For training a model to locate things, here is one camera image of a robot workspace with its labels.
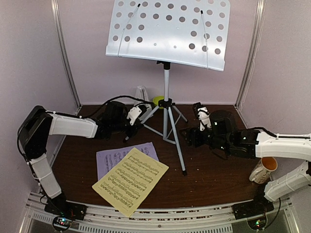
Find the yellow sheet music page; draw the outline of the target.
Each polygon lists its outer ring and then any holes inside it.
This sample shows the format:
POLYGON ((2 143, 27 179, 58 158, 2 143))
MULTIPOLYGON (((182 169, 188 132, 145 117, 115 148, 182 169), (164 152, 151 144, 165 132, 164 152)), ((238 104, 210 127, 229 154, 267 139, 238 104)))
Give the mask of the yellow sheet music page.
POLYGON ((92 188, 122 215, 131 217, 168 169, 133 148, 92 188))

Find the light blue folding music stand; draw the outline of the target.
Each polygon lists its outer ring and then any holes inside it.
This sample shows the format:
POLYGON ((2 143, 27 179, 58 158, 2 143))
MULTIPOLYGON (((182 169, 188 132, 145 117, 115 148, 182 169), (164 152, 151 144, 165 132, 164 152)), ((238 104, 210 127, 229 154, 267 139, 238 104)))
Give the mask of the light blue folding music stand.
POLYGON ((107 56, 154 60, 163 65, 164 141, 177 136, 177 107, 169 97, 171 64, 216 71, 225 68, 230 18, 227 0, 117 0, 112 11, 107 56))

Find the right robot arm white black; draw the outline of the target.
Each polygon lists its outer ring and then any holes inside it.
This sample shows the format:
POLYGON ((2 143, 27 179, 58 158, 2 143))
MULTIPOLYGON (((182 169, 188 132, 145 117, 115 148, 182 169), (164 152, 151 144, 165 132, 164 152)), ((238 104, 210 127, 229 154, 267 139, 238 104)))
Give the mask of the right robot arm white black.
POLYGON ((303 163, 282 177, 259 188, 258 196, 249 203, 253 214, 260 214, 268 202, 311 184, 310 134, 272 133, 264 127, 239 130, 231 112, 218 110, 210 113, 201 103, 192 107, 199 127, 184 128, 180 134, 192 147, 208 145, 227 156, 261 160, 272 157, 301 159, 303 163))

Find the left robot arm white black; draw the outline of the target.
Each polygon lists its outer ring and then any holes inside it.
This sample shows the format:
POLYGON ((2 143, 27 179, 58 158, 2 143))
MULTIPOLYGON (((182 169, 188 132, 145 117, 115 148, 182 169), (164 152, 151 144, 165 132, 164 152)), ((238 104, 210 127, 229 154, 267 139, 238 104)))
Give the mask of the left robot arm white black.
POLYGON ((47 160, 46 145, 51 135, 69 135, 94 139, 110 139, 114 133, 125 133, 127 137, 137 134, 142 128, 139 117, 147 111, 149 101, 136 99, 137 104, 127 109, 118 101, 119 97, 107 100, 88 116, 74 116, 48 111, 35 106, 17 132, 17 148, 30 167, 34 179, 48 198, 48 204, 60 216, 70 211, 59 183, 47 160))

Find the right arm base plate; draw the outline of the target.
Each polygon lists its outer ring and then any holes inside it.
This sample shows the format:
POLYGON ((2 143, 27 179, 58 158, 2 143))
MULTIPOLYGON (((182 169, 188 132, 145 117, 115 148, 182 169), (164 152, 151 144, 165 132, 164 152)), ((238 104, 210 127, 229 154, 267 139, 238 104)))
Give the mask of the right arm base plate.
POLYGON ((250 218, 253 216, 263 215, 274 210, 274 205, 270 201, 252 200, 234 204, 232 206, 235 219, 250 218))

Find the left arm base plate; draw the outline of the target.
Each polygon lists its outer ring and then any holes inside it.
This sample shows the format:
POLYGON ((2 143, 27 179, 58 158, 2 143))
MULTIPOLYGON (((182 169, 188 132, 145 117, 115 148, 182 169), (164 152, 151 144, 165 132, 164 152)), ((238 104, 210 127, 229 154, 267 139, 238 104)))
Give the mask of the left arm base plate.
POLYGON ((87 206, 72 202, 53 203, 48 201, 44 207, 45 212, 63 216, 73 220, 84 220, 87 206))

